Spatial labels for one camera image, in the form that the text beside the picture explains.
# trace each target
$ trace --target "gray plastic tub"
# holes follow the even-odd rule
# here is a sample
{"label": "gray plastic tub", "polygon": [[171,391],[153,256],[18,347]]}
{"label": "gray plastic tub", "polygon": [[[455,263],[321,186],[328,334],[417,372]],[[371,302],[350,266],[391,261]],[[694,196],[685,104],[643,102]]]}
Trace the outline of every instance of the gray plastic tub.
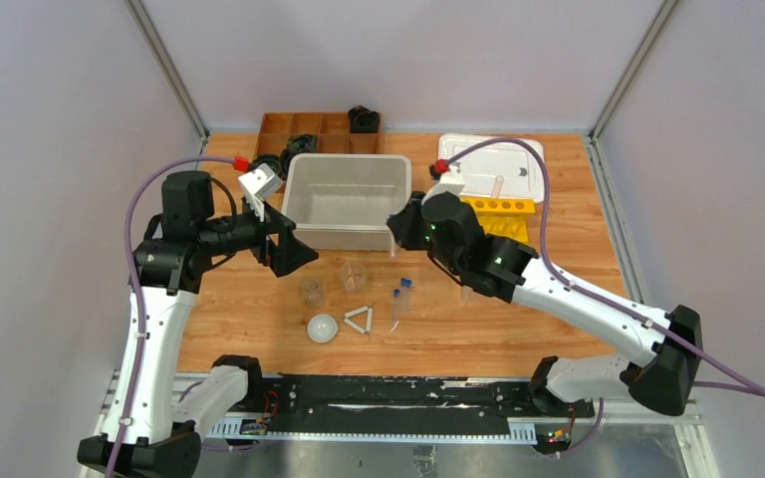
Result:
{"label": "gray plastic tub", "polygon": [[393,154],[298,154],[283,214],[313,249],[387,251],[385,227],[411,194],[411,163]]}

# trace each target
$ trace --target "white container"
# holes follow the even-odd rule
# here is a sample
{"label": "white container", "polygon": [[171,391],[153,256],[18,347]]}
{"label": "white container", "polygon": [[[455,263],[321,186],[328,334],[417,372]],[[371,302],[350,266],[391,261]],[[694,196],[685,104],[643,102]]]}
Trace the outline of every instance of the white container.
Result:
{"label": "white container", "polygon": [[[438,141],[438,157],[449,159],[453,154],[491,137],[494,136],[444,134]],[[532,139],[524,141],[544,159],[544,146],[540,142]],[[491,197],[496,192],[496,197],[507,199],[544,200],[541,168],[535,157],[517,144],[491,144],[462,157],[458,164],[464,176],[462,196]],[[498,182],[501,187],[495,191]]]}
{"label": "white container", "polygon": [[393,154],[298,154],[282,213],[316,250],[388,251],[385,222],[411,194],[411,163]]}

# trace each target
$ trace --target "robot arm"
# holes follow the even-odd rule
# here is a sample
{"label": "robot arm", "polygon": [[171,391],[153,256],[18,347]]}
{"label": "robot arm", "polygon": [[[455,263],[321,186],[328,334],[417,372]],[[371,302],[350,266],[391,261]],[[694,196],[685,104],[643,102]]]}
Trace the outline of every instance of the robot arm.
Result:
{"label": "robot arm", "polygon": [[[459,200],[455,181],[440,190],[414,192],[387,226],[406,250],[426,251],[453,281],[510,304],[532,307],[599,337],[617,356],[567,360],[544,358],[533,374],[530,392],[545,412],[589,396],[630,396],[659,413],[681,415],[699,359],[670,339],[602,301],[556,280],[535,249],[506,237],[485,234],[471,207]],[[699,316],[679,306],[671,313],[636,304],[559,269],[571,284],[644,313],[701,347]]]}
{"label": "robot arm", "polygon": [[[119,378],[120,386],[101,434],[81,441],[78,461],[103,472],[120,432],[137,349],[141,370],[116,472],[131,477],[189,477],[200,455],[201,436],[233,404],[262,399],[262,371],[255,358],[223,356],[201,385],[181,403],[171,403],[171,387],[183,331],[200,291],[204,273],[250,250],[257,262],[277,277],[318,259],[318,253],[295,239],[295,224],[265,199],[282,182],[261,165],[239,178],[245,192],[240,214],[210,219],[214,214],[210,175],[203,171],[170,174],[162,184],[162,213],[148,224],[133,252],[144,297],[146,329],[139,334],[135,293],[130,294],[130,328]],[[162,237],[155,238],[157,226]],[[272,235],[277,235],[277,242]]]}

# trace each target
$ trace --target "white wall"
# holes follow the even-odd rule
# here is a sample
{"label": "white wall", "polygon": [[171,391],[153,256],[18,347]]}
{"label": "white wall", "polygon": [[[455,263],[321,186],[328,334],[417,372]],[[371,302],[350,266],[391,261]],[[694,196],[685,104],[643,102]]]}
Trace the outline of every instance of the white wall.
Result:
{"label": "white wall", "polygon": [[[683,2],[604,150],[650,302],[765,384],[765,2]],[[765,476],[765,400],[694,395],[722,476]]]}
{"label": "white wall", "polygon": [[0,476],[77,474],[124,349],[128,199],[194,152],[124,2],[0,2]]}
{"label": "white wall", "polygon": [[660,0],[147,0],[204,120],[379,109],[396,129],[593,125]]}

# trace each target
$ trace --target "white lid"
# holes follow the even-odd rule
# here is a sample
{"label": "white lid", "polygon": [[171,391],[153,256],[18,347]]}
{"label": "white lid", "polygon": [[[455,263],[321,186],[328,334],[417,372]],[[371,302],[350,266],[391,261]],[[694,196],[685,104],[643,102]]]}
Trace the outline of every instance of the white lid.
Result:
{"label": "white lid", "polygon": [[[438,157],[449,159],[454,154],[494,136],[473,134],[444,134],[438,141]],[[524,139],[544,158],[544,146],[535,140]],[[463,196],[490,197],[497,176],[503,177],[499,197],[511,199],[544,200],[544,180],[535,157],[517,144],[498,143],[483,147],[462,157],[464,176]]]}

